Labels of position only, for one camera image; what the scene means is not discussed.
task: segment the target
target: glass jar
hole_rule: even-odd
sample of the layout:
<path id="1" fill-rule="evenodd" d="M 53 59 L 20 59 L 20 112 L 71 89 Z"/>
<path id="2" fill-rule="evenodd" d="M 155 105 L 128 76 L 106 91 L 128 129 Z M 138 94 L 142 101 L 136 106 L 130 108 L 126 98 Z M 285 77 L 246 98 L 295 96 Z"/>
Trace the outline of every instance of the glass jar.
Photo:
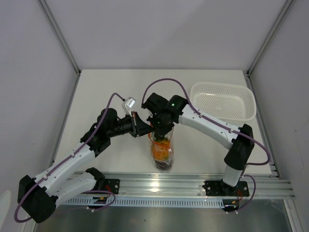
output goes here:
<path id="1" fill-rule="evenodd" d="M 174 162 L 173 130 L 166 134 L 164 138 L 155 138 L 154 132 L 149 135 L 151 155 L 154 158 L 156 167 L 163 171 L 170 170 Z"/>

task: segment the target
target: purple cable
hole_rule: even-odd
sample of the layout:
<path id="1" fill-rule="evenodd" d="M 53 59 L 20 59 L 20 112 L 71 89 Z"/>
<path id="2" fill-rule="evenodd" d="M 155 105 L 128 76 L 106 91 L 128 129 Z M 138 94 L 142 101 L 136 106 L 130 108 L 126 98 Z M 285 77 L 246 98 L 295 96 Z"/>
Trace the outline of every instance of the purple cable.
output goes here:
<path id="1" fill-rule="evenodd" d="M 248 202 L 245 205 L 243 205 L 241 208 L 239 208 L 237 211 L 242 210 L 243 208 L 247 207 L 247 205 L 252 201 L 252 199 L 253 199 L 253 197 L 255 195 L 255 191 L 256 191 L 256 182 L 255 182 L 255 179 L 253 178 L 253 176 L 248 175 L 248 174 L 246 174 L 244 176 L 250 177 L 252 179 L 253 185 L 254 185 L 253 193 L 251 194 L 251 198 L 248 200 Z"/>
<path id="2" fill-rule="evenodd" d="M 115 195 L 114 193 L 112 193 L 112 192 L 109 192 L 109 191 L 104 191 L 104 190 L 90 190 L 90 191 L 86 191 L 86 192 L 83 192 L 83 193 L 97 193 L 97 192 L 98 192 L 98 193 L 107 193 L 107 194 L 110 194 L 110 195 L 113 196 L 113 200 L 112 200 L 112 202 L 108 203 L 108 204 L 105 205 L 105 206 L 102 206 L 102 207 L 100 207 L 100 208 L 98 208 L 98 209 L 93 209 L 94 212 L 109 207 L 109 206 L 110 206 L 111 204 L 113 204 L 113 203 L 115 202 L 115 200 L 116 200 L 116 195 Z M 71 208 L 71 209 L 68 209 L 68 210 L 59 212 L 59 213 L 54 213 L 54 216 L 58 216 L 58 215 L 60 215 L 60 214 L 64 214 L 64 213 L 67 213 L 67 212 L 70 212 L 70 211 L 73 211 L 73 210 L 76 210 L 76 209 L 87 209 L 87 208 L 85 208 L 85 207 L 74 207 L 74 208 Z"/>
<path id="3" fill-rule="evenodd" d="M 142 98 L 142 100 L 141 100 L 142 105 L 144 104 L 145 96 L 146 96 L 146 93 L 147 93 L 148 89 L 149 89 L 152 85 L 154 85 L 155 83 L 158 83 L 158 82 L 160 82 L 160 81 L 174 81 L 174 82 L 176 82 L 176 83 L 182 88 L 183 93 L 184 93 L 185 97 L 187 98 L 187 101 L 188 101 L 189 106 L 192 108 L 192 110 L 193 110 L 195 113 L 197 113 L 197 114 L 198 114 L 199 116 L 201 116 L 202 118 L 208 120 L 209 122 L 211 122 L 211 123 L 213 123 L 213 124 L 215 124 L 215 125 L 217 125 L 217 126 L 223 128 L 223 129 L 225 129 L 225 130 L 227 130 L 227 131 L 233 132 L 233 133 L 235 133 L 235 134 L 238 134 L 238 135 L 240 135 L 240 136 L 243 136 L 243 137 L 245 137 L 245 138 L 247 138 L 247 139 L 253 141 L 254 143 L 258 144 L 258 145 L 266 152 L 266 154 L 267 154 L 267 161 L 265 161 L 265 162 L 263 162 L 263 163 L 247 163 L 247 165 L 258 165 L 258 166 L 262 166 L 262 165 L 268 164 L 268 163 L 271 161 L 271 155 L 270 155 L 269 151 L 268 151 L 268 150 L 266 149 L 266 147 L 263 146 L 259 141 L 255 140 L 254 138 L 252 138 L 252 137 L 250 137 L 250 136 L 248 136 L 248 135 L 246 135 L 246 134 L 244 134 L 244 133 L 241 133 L 241 132 L 239 132 L 239 131 L 231 130 L 229 127 L 226 127 L 225 125 L 222 125 L 222 124 L 220 124 L 220 123 L 218 123 L 218 122 L 212 120 L 211 118 L 209 118 L 209 117 L 207 117 L 207 116 L 205 116 L 205 115 L 201 115 L 200 112 L 192 105 L 192 103 L 191 103 L 191 101 L 190 101 L 190 98 L 189 98 L 187 92 L 185 91 L 185 88 L 184 88 L 184 86 L 182 85 L 182 83 L 180 83 L 179 81 L 177 81 L 177 80 L 175 80 L 175 79 L 173 79 L 173 78 L 162 78 L 162 79 L 159 79 L 159 80 L 156 80 L 156 81 L 152 82 L 152 83 L 146 88 L 146 90 L 145 90 L 145 92 L 144 92 L 143 98 Z"/>
<path id="4" fill-rule="evenodd" d="M 108 109 L 108 108 L 110 107 L 110 104 L 111 104 L 111 102 L 112 102 L 112 99 L 113 99 L 113 97 L 114 97 L 115 95 L 116 95 L 117 97 L 119 97 L 122 101 L 125 100 L 125 99 L 124 99 L 123 97 L 121 97 L 118 93 L 113 93 L 113 94 L 111 95 L 111 97 L 110 97 L 110 99 L 109 99 L 107 105 L 106 105 L 106 109 Z M 102 118 L 101 118 L 100 121 L 98 122 L 97 127 L 96 127 L 95 130 L 92 132 L 92 134 L 89 136 L 89 138 L 88 138 L 78 149 L 76 149 L 76 151 L 74 151 L 73 155 L 69 155 L 69 156 L 66 157 L 64 160 L 62 160 L 59 164 L 57 164 L 54 168 L 52 168 L 52 170 L 46 174 L 47 177 L 50 176 L 50 175 L 51 175 L 57 168 L 59 168 L 62 164 L 64 164 L 66 161 L 68 161 L 68 160 L 71 159 L 73 156 L 75 156 L 75 155 L 76 155 L 76 154 L 77 154 L 77 153 L 78 153 L 78 152 L 79 152 L 91 139 L 92 139 L 92 137 L 96 134 L 96 132 L 98 131 L 99 127 L 101 126 L 101 124 L 102 124 L 102 122 L 103 122 L 103 120 L 104 120 L 106 114 L 107 114 L 107 110 L 104 111 Z M 16 210 L 15 210 L 15 213 L 14 213 L 14 220 L 15 220 L 16 222 L 18 222 L 18 223 L 23 223 L 23 222 L 27 222 L 27 221 L 29 221 L 30 219 L 32 219 L 31 217 L 29 217 L 29 218 L 27 218 L 27 219 L 25 219 L 25 220 L 19 220 L 18 217 L 17 217 L 18 211 L 19 211 L 21 205 L 24 203 L 25 199 L 29 196 L 29 194 L 30 194 L 40 183 L 42 183 L 44 180 L 45 180 L 44 177 L 43 177 L 41 180 L 39 180 L 34 186 L 32 186 L 32 187 L 28 190 L 28 192 L 27 192 L 27 193 L 23 196 L 23 198 L 20 200 L 20 202 L 19 202 L 19 204 L 18 204 L 18 206 L 17 206 L 17 208 L 16 208 Z"/>

